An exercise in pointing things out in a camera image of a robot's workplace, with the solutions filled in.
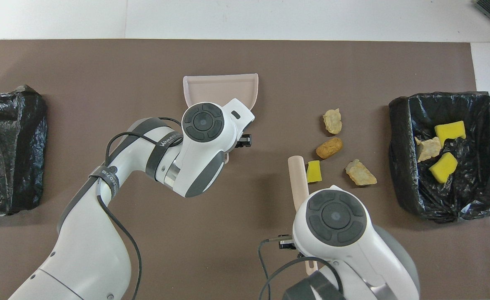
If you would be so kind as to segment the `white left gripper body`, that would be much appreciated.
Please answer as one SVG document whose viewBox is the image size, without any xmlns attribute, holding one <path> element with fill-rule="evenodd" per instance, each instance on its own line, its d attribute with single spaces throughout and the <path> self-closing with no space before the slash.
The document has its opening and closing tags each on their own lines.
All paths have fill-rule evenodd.
<svg viewBox="0 0 490 300">
<path fill-rule="evenodd" d="M 230 115 L 231 123 L 234 125 L 236 131 L 235 143 L 237 144 L 245 129 L 256 117 L 251 110 L 237 98 L 232 99 L 228 104 L 224 105 L 223 111 Z"/>
</svg>

